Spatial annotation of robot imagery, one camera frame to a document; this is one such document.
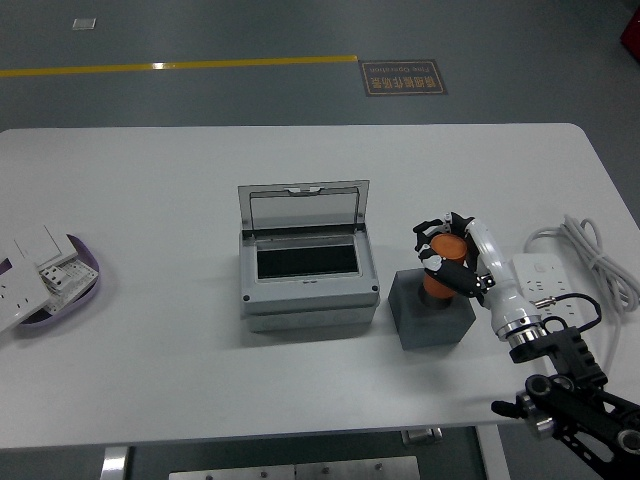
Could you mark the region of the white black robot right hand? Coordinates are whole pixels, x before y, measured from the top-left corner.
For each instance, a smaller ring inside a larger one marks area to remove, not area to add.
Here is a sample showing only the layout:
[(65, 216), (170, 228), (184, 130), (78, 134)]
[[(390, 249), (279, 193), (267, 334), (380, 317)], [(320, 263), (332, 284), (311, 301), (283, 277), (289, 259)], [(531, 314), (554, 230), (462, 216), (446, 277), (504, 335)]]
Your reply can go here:
[[(513, 267), (481, 220), (447, 212), (419, 223), (413, 232), (426, 275), (488, 309), (500, 341), (515, 349), (545, 335), (541, 315), (522, 295)], [(442, 234), (451, 234), (467, 246), (463, 262), (436, 251), (436, 237)]]

